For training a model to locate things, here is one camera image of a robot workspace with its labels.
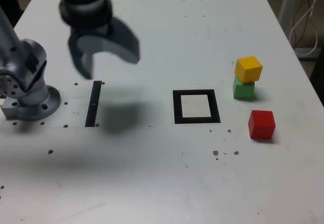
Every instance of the white table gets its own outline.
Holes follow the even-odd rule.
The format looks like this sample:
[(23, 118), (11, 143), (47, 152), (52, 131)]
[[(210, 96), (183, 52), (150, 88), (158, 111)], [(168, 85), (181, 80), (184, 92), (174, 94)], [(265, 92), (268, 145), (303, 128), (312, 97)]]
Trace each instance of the white table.
[[(267, 0), (112, 1), (142, 57), (96, 55), (99, 127), (85, 127), (93, 83), (59, 0), (32, 0), (17, 24), (47, 51), (62, 104), (34, 123), (1, 114), (0, 223), (323, 223), (324, 110)], [(257, 100), (237, 101), (235, 61), (250, 55)], [(221, 123), (174, 124), (175, 89), (214, 89)], [(272, 144), (250, 139), (251, 110), (273, 111)]]

